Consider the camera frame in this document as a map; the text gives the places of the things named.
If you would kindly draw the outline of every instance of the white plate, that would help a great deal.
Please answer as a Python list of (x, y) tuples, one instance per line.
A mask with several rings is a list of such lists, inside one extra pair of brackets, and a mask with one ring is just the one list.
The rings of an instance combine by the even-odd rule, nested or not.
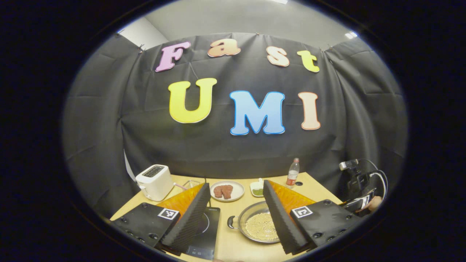
[[(213, 193), (213, 189), (216, 187), (216, 186), (224, 186), (224, 185), (232, 185), (233, 186), (233, 191), (232, 191), (232, 194), (231, 194), (231, 198), (230, 199), (223, 199), (223, 196), (221, 198), (216, 198), (215, 197), (215, 194)], [(237, 200), (238, 198), (240, 198), (242, 195), (244, 195), (244, 187), (242, 184), (238, 183), (238, 182), (234, 182), (234, 181), (220, 181), (220, 182), (217, 182), (215, 184), (213, 184), (212, 186), (210, 186), (210, 195), (218, 200), (218, 201), (223, 201), (223, 202), (230, 202), (230, 201), (235, 201)]]
[(264, 195), (259, 196), (259, 195), (254, 194), (254, 192), (253, 192), (254, 189), (263, 189), (264, 188), (264, 181), (262, 181), (262, 178), (259, 178), (259, 180), (257, 182), (252, 182), (249, 185), (249, 188), (251, 189), (251, 193), (253, 194), (253, 196), (255, 196), (255, 197), (264, 197)]

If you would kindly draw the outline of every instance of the black induction cooktop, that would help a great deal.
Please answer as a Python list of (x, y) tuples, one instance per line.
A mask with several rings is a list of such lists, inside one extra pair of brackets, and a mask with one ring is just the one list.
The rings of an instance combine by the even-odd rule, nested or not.
[(219, 218), (220, 208), (206, 207), (192, 244), (186, 251), (187, 255), (213, 260)]

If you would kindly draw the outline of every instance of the ceiling light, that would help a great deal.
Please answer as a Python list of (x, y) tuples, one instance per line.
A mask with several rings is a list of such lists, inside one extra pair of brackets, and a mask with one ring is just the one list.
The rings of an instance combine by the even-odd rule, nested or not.
[(284, 4), (284, 5), (286, 5), (286, 3), (288, 3), (288, 0), (271, 0), (271, 1), (281, 3), (281, 4)]

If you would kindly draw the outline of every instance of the pot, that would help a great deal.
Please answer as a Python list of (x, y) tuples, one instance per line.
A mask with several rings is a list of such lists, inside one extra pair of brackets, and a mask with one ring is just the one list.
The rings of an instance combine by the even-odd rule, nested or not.
[[(250, 217), (252, 217), (254, 215), (257, 215), (257, 214), (260, 214), (260, 213), (270, 214), (267, 203), (265, 201), (255, 203), (255, 204), (252, 204), (252, 205), (248, 206), (245, 210), (243, 210), (243, 212), (241, 212), (240, 216), (231, 216), (231, 217), (229, 217), (228, 221), (227, 221), (227, 225), (228, 225), (228, 227), (230, 227), (232, 229), (239, 229), (241, 231), (241, 233), (243, 233), (243, 235), (245, 237), (247, 237), (247, 238), (249, 238), (251, 240), (254, 240), (256, 242), (261, 242), (261, 243), (278, 243), (278, 242), (280, 242), (280, 239), (278, 237), (276, 239), (272, 239), (272, 240), (262, 240), (262, 239), (258, 239), (257, 237), (254, 237), (254, 236), (250, 235), (246, 231), (246, 221)], [(238, 218), (239, 228), (233, 227), (233, 219), (235, 217)]]

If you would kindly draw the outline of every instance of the human hand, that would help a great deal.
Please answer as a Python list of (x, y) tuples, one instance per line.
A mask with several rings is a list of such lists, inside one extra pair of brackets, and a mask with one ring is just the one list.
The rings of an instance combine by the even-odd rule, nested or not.
[(375, 196), (369, 201), (369, 203), (363, 209), (356, 210), (356, 212), (361, 212), (365, 210), (366, 208), (368, 208), (372, 212), (380, 205), (380, 203), (382, 203), (382, 198), (379, 196)]

